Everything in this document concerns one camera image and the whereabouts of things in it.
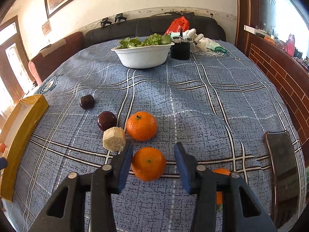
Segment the dark plum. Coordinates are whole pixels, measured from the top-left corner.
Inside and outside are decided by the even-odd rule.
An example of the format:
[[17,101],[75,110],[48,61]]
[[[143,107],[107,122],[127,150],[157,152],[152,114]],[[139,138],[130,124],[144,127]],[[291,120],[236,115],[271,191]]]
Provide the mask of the dark plum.
[[91,94],[80,97],[79,104],[82,109],[91,109],[95,104],[95,100]]
[[97,117],[97,125],[102,131],[106,131],[112,127],[116,127],[117,118],[109,111],[104,111]]

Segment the black leather sofa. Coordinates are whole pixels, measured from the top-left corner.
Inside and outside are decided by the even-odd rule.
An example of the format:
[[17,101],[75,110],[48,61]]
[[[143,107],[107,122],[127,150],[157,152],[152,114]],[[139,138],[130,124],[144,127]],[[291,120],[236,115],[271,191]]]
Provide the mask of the black leather sofa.
[[[127,37],[145,37],[157,33],[163,35],[170,24],[180,15],[151,16],[132,19],[96,28],[88,31],[84,36],[84,46],[87,48],[94,44],[100,44],[115,39]],[[226,34],[223,28],[215,19],[192,14],[185,14],[189,22],[189,28],[195,28],[197,33],[215,40],[226,41]]]

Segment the black clamp device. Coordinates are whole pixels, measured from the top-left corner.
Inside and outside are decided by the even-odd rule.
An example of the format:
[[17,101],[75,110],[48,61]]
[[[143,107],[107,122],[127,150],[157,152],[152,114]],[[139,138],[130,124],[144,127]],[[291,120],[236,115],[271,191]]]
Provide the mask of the black clamp device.
[[121,21],[126,21],[127,20],[127,17],[125,17],[124,15],[123,15],[123,13],[119,13],[119,14],[116,14],[116,16],[115,16],[115,23],[116,24],[119,24]]
[[99,23],[101,28],[104,28],[106,25],[112,24],[108,17],[103,18]]

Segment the wooden glass door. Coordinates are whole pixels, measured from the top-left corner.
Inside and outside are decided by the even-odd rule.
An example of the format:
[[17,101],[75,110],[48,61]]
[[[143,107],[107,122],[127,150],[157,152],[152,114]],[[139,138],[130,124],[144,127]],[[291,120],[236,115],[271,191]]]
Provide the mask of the wooden glass door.
[[1,127],[15,105],[33,87],[28,55],[19,29],[18,17],[1,24]]

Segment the blue plaid tablecloth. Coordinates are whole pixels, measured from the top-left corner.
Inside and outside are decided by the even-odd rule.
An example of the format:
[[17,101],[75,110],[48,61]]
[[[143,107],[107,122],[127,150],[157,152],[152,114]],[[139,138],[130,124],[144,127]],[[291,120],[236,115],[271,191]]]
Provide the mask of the blue plaid tablecloth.
[[[61,64],[38,88],[49,107],[29,139],[18,168],[14,199],[5,207],[17,231],[27,231],[70,172],[94,172],[113,157],[103,148],[97,125],[101,112],[116,115],[125,127],[139,111],[152,114],[156,136],[133,141],[135,150],[159,149],[164,175],[143,182],[131,174],[113,210],[118,231],[189,231],[195,197],[186,193],[175,165],[173,146],[210,169],[238,172],[267,212],[273,204],[273,172],[263,136],[288,131],[300,176],[296,220],[305,208],[304,157],[297,130],[275,86],[230,43],[223,55],[192,54],[186,61],[167,58],[151,69],[129,69],[111,51],[117,40],[81,50]],[[80,97],[95,104],[82,109]]]

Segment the small wall plaque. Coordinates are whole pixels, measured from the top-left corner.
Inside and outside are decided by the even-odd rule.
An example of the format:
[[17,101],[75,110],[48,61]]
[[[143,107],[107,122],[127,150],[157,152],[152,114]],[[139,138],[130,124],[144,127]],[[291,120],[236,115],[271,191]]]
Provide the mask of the small wall plaque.
[[52,31],[50,21],[47,20],[43,25],[42,25],[42,32],[43,35],[46,36]]

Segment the small beige cake piece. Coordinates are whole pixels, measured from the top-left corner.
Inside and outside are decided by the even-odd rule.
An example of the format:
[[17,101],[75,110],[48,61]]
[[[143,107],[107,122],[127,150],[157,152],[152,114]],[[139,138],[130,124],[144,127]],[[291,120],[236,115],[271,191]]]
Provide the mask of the small beige cake piece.
[[111,152],[122,151],[126,145],[125,131],[120,127],[112,127],[103,133],[103,147]]

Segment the black cup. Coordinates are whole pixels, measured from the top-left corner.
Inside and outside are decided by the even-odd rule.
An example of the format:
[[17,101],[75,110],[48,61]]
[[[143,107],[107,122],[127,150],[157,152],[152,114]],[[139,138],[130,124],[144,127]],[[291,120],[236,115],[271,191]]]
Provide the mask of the black cup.
[[171,58],[177,60],[190,59],[190,42],[183,39],[173,39],[174,45],[171,47]]

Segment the red plastic bag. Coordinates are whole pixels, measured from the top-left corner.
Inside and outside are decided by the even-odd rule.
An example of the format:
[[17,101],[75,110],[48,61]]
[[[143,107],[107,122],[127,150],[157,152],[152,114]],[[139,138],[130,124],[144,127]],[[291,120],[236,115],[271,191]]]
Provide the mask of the red plastic bag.
[[172,23],[166,30],[165,35],[168,35],[172,32],[180,32],[180,30],[185,32],[186,30],[189,30],[189,27],[190,27],[189,21],[184,16],[182,16],[172,21]]

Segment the pink bottle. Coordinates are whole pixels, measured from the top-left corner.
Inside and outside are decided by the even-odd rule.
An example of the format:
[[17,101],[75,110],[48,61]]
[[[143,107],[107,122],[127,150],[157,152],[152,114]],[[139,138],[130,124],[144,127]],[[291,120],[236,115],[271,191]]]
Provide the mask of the pink bottle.
[[295,38],[293,34],[290,34],[288,37],[288,40],[286,42],[286,46],[285,46],[285,51],[286,53],[290,56],[293,57],[294,56],[294,51],[295,51]]

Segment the white bowl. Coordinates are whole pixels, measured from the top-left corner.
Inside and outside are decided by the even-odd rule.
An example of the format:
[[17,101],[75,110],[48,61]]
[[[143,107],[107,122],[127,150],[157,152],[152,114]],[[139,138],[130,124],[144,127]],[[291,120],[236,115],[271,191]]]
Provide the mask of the white bowl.
[[168,56],[170,48],[174,43],[135,47],[128,49],[119,49],[118,47],[112,48],[122,65],[131,69],[148,69],[162,65]]

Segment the black clamp device left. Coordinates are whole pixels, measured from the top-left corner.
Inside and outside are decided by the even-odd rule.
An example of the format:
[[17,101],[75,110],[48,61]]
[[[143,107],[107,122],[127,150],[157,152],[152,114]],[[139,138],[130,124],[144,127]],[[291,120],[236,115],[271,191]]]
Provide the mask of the black clamp device left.
[[108,17],[103,18],[99,23],[101,28],[104,28],[106,25],[112,24]]

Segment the black smartphone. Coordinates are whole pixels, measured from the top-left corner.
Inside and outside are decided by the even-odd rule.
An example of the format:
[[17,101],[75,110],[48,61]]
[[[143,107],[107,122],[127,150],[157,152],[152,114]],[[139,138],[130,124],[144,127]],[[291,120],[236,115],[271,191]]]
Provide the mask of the black smartphone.
[[295,150],[289,133],[266,132],[263,141],[268,148],[273,170],[272,220],[280,229],[298,213],[300,200],[300,176]]

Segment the white gloves pile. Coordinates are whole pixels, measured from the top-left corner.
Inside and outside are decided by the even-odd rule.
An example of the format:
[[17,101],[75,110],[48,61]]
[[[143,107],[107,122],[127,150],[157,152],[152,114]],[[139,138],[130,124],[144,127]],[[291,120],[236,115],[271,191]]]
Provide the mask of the white gloves pile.
[[190,40],[190,50],[192,52],[221,52],[221,53],[227,53],[227,50],[221,46],[216,41],[209,39],[207,37],[204,37],[203,34],[197,34],[196,29],[192,28],[189,30],[186,30],[183,33],[183,37],[186,40]]

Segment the large orange mandarin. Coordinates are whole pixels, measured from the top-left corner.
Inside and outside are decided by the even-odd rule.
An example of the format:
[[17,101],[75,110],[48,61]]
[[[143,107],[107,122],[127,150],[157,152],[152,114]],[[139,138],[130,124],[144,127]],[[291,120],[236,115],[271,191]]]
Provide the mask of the large orange mandarin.
[[4,143],[0,143],[0,153],[4,153],[6,149],[6,146]]

